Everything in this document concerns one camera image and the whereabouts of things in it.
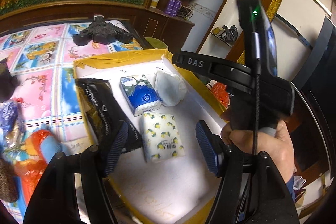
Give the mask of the blue sleeve forearm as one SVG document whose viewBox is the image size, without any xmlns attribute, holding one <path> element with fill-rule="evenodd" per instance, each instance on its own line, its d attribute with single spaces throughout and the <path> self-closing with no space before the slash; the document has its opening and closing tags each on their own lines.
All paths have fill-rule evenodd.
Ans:
<svg viewBox="0 0 336 224">
<path fill-rule="evenodd" d="M 295 201 L 295 192 L 294 192 L 294 176 L 291 176 L 291 178 L 286 183 L 286 186 L 288 188 L 288 191 L 290 193 L 291 199 Z"/>
</svg>

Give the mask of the person's right hand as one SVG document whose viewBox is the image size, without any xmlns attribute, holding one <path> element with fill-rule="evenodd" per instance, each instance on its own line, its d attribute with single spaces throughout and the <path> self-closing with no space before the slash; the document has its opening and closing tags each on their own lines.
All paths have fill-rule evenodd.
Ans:
<svg viewBox="0 0 336 224">
<path fill-rule="evenodd" d="M 253 132 L 248 130 L 233 130 L 229 122 L 231 111 L 228 109 L 220 117 L 227 122 L 221 131 L 225 144 L 235 145 L 245 153 L 252 153 Z M 285 182 L 289 182 L 295 172 L 294 148 L 283 120 L 278 122 L 274 137 L 258 132 L 257 152 L 265 151 L 272 158 Z"/>
</svg>

